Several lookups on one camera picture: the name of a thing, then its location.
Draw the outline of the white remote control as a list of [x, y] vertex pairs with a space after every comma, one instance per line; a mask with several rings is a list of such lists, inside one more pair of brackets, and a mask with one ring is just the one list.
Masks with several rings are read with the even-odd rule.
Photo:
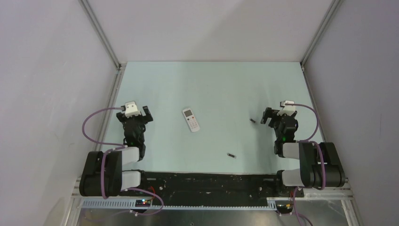
[[196, 117], [193, 114], [193, 111], [191, 108], [185, 108], [182, 110], [182, 113], [185, 117], [185, 120], [187, 122], [187, 125], [190, 129], [191, 132], [198, 132], [200, 130], [200, 126], [197, 122]]

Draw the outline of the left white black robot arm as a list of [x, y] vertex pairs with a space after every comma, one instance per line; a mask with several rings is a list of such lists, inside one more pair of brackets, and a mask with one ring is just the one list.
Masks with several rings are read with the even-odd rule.
[[140, 170], [124, 172], [122, 167], [128, 163], [141, 161], [145, 156], [144, 133], [146, 124], [153, 121], [147, 106], [140, 111], [135, 102], [118, 108], [117, 119], [122, 123], [124, 139], [121, 144], [107, 143], [111, 149], [91, 151], [87, 155], [79, 183], [80, 195], [101, 196], [107, 199], [118, 196], [130, 188], [137, 196], [148, 191], [148, 182], [142, 179]]

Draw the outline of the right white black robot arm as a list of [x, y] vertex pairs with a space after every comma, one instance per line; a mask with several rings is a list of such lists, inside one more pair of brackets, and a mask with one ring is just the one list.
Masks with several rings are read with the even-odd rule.
[[299, 168], [277, 172], [277, 181], [273, 184], [275, 194], [286, 196], [292, 187], [318, 190], [342, 187], [346, 175], [335, 145], [332, 142], [295, 140], [298, 129], [296, 113], [267, 107], [261, 119], [262, 124], [268, 124], [275, 132], [274, 153], [280, 158], [299, 161]]

